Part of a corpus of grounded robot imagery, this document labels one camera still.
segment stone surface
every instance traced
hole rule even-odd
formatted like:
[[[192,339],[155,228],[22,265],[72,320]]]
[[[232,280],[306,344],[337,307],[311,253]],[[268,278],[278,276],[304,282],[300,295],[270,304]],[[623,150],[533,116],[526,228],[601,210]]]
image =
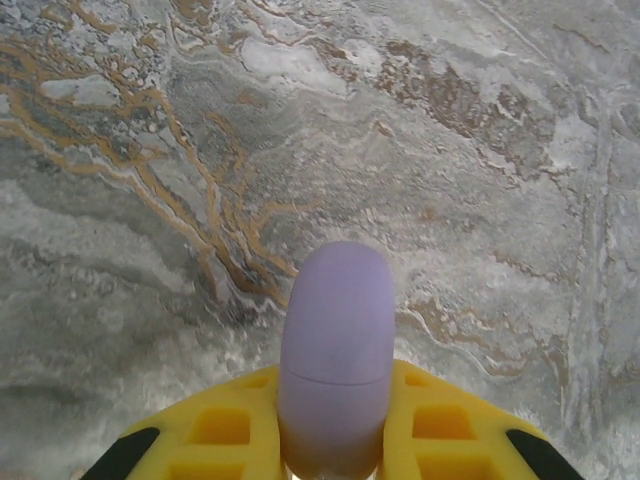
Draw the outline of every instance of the stone surface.
[[[278,356],[384,252],[397,354],[640,475],[640,5],[0,1],[0,474]]]

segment black strip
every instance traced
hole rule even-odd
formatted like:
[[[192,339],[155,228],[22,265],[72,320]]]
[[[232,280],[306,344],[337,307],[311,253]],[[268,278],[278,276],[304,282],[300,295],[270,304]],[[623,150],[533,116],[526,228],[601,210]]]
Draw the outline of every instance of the black strip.
[[[507,437],[540,480],[585,480],[546,440],[517,429]]]
[[[125,480],[158,435],[157,428],[144,428],[119,438],[81,480]]]

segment purple plastic cap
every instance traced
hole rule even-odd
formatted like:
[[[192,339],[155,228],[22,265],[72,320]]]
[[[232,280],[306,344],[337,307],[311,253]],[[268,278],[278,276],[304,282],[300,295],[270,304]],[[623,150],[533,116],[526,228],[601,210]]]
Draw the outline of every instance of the purple plastic cap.
[[[285,461],[298,476],[366,477],[381,454],[389,407],[395,298],[375,250],[336,242],[296,278],[280,356]]]

